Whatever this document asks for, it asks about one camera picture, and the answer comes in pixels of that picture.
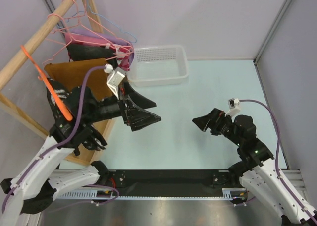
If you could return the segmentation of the orange plastic hanger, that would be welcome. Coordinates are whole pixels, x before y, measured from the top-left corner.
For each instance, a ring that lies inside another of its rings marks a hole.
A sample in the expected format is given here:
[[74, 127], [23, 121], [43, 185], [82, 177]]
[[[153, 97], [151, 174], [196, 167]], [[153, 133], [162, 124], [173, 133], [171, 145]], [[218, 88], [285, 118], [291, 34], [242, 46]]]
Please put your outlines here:
[[24, 48], [23, 45], [20, 45], [21, 50], [23, 51], [23, 53], [26, 55], [26, 57], [29, 59], [29, 61], [33, 64], [33, 66], [35, 67], [35, 69], [38, 72], [38, 79], [41, 80], [44, 85], [46, 86], [46, 88], [48, 89], [49, 93], [51, 94], [51, 96], [53, 97], [53, 99], [55, 100], [55, 104], [57, 105], [57, 107], [59, 108], [59, 110], [61, 111], [61, 113], [63, 114], [63, 116], [66, 118], [67, 121], [71, 121], [73, 120], [73, 116], [70, 113], [69, 109], [66, 107], [66, 105], [64, 104], [64, 102], [61, 100], [61, 98], [58, 96], [58, 94], [54, 91], [54, 88], [52, 87], [52, 85], [49, 83], [47, 77], [45, 76], [45, 74], [42, 72], [42, 70], [38, 67], [38, 65], [36, 64], [36, 62], [32, 59], [31, 55], [27, 52], [27, 50]]

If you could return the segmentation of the brown trousers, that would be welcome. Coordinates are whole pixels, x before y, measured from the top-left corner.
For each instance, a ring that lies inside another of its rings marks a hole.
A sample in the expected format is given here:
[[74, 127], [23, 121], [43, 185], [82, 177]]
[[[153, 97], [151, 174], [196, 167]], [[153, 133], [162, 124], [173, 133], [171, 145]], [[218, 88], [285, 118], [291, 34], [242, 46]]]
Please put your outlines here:
[[[50, 78], [63, 84], [68, 91], [75, 87], [81, 86], [87, 72], [93, 67], [105, 66], [107, 61], [104, 58], [74, 61], [58, 64], [47, 64], [44, 70]], [[106, 97], [113, 95], [110, 88], [107, 86], [108, 74], [102, 69], [93, 71], [87, 81], [86, 86], [89, 87], [95, 96], [100, 101]]]

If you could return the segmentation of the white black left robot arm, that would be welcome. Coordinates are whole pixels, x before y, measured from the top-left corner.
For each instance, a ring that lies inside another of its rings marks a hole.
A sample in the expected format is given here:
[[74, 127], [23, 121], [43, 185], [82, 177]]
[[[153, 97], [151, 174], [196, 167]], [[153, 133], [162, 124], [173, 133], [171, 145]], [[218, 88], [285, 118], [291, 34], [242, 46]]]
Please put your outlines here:
[[128, 82], [120, 85], [118, 95], [97, 100], [85, 85], [71, 91], [58, 81], [48, 79], [47, 99], [55, 123], [42, 147], [28, 166], [15, 178], [6, 178], [1, 187], [6, 194], [2, 205], [3, 226], [17, 224], [21, 214], [37, 214], [56, 198], [84, 186], [104, 186], [110, 173], [102, 161], [71, 174], [53, 178], [52, 172], [69, 154], [80, 154], [79, 146], [103, 150], [107, 142], [93, 123], [121, 117], [132, 131], [161, 121], [150, 112], [156, 103], [136, 92]]

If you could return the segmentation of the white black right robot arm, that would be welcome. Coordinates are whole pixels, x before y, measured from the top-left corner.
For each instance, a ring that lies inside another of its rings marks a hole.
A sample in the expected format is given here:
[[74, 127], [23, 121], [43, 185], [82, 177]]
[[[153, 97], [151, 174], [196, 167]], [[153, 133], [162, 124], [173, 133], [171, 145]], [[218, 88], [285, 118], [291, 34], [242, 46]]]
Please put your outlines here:
[[229, 168], [229, 183], [243, 186], [267, 209], [281, 219], [283, 226], [315, 226], [316, 209], [296, 190], [281, 168], [275, 165], [270, 149], [256, 136], [253, 119], [235, 118], [217, 108], [192, 122], [203, 132], [222, 135], [238, 148], [240, 162]]

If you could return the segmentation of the black white patterned trousers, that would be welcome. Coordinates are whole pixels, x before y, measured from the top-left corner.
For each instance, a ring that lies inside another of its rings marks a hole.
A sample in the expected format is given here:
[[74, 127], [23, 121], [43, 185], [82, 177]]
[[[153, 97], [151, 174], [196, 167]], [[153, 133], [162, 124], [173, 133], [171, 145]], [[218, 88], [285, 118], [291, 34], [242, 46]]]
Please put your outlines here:
[[88, 104], [93, 97], [91, 90], [88, 87], [85, 88], [82, 115], [79, 125], [76, 127], [81, 86], [75, 87], [72, 91], [68, 91], [60, 82], [51, 78], [48, 78], [48, 81], [73, 116], [73, 120], [67, 121], [47, 90], [47, 100], [55, 119], [55, 124], [49, 130], [49, 136], [57, 141], [57, 147], [59, 149], [73, 149], [77, 156], [80, 154], [79, 145], [81, 144], [91, 151], [104, 150], [107, 142], [93, 126], [89, 116], [90, 109]]

